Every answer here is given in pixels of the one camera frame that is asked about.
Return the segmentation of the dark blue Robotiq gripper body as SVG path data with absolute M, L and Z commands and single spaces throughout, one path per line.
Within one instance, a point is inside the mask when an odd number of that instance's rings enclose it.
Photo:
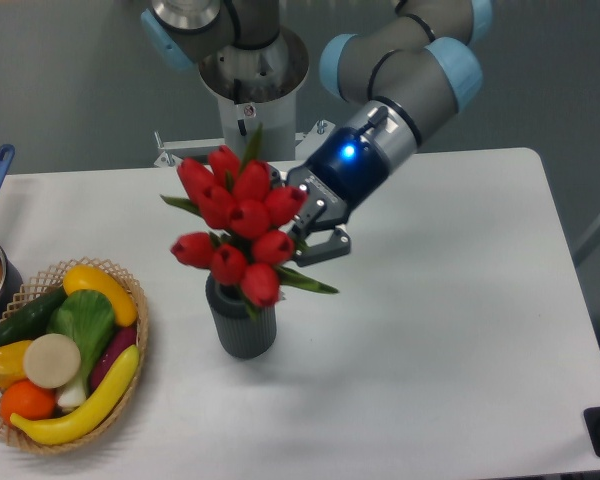
M 386 155 L 377 140 L 381 127 L 343 127 L 286 177 L 290 186 L 306 187 L 307 200 L 293 231 L 309 235 L 348 221 L 356 209 L 389 176 Z

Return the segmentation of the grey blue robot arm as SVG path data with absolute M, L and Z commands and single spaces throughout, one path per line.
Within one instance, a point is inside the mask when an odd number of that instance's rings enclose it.
M 276 1 L 152 1 L 140 17 L 167 65 L 198 70 L 217 99 L 225 143 L 243 154 L 261 133 L 269 161 L 296 155 L 296 95 L 309 69 L 305 44 L 279 12 Z M 358 111 L 286 176 L 309 196 L 293 239 L 330 235 L 298 248 L 296 264 L 346 255 L 351 212 L 474 98 L 483 74 L 471 46 L 491 22 L 487 1 L 401 1 L 379 30 L 325 46 L 323 87 Z

